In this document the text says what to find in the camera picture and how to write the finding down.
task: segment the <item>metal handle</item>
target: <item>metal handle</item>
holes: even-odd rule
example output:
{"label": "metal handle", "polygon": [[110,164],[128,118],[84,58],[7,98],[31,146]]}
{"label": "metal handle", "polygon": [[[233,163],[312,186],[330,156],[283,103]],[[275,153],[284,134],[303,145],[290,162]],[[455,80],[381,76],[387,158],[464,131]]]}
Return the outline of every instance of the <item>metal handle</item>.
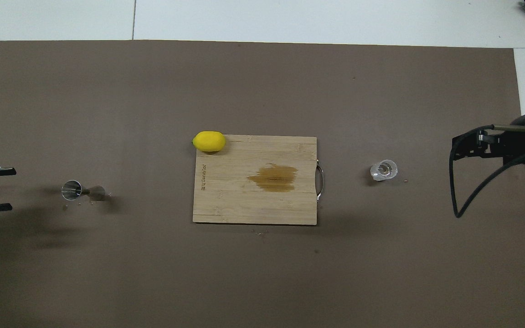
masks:
{"label": "metal handle", "polygon": [[317,169],[319,170],[319,176],[321,177],[321,189],[319,190],[319,193],[317,193],[317,201],[319,201],[319,197],[321,197],[321,193],[323,192],[323,168],[319,165],[319,160],[317,160]]}

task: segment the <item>brown mat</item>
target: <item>brown mat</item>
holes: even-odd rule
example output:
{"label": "brown mat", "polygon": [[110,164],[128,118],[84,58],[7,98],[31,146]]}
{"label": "brown mat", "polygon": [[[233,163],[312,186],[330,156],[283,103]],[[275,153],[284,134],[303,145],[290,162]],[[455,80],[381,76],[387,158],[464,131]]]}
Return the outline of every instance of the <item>brown mat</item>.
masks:
{"label": "brown mat", "polygon": [[[525,327],[525,172],[447,169],[519,113],[509,49],[0,41],[0,327]],[[317,137],[319,225],[192,223],[202,130]]]}

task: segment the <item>wooden cutting board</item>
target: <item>wooden cutting board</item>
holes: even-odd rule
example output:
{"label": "wooden cutting board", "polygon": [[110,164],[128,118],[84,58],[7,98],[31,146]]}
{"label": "wooden cutting board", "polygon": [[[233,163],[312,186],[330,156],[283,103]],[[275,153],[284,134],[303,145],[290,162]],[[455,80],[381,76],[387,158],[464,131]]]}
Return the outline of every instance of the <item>wooden cutting board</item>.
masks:
{"label": "wooden cutting board", "polygon": [[317,224],[316,137],[225,137],[196,152],[194,222]]}

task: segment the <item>cutting board handle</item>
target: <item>cutting board handle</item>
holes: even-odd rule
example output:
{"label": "cutting board handle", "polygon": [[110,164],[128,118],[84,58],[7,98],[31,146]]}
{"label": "cutting board handle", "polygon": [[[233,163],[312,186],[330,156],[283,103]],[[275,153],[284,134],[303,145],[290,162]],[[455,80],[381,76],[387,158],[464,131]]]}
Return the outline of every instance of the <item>cutting board handle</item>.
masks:
{"label": "cutting board handle", "polygon": [[319,201],[319,197],[321,197],[321,193],[323,192],[323,168],[319,165],[319,159],[317,160],[317,170],[319,170],[319,180],[321,181],[321,189],[319,189],[317,193],[317,201]]}

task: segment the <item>white floor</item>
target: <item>white floor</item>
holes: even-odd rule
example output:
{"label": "white floor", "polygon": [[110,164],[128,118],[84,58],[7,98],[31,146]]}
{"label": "white floor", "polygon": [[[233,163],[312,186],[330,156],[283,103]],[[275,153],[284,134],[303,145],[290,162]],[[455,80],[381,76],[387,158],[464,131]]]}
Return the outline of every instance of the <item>white floor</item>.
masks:
{"label": "white floor", "polygon": [[216,40],[514,48],[519,0],[0,0],[0,40]]}

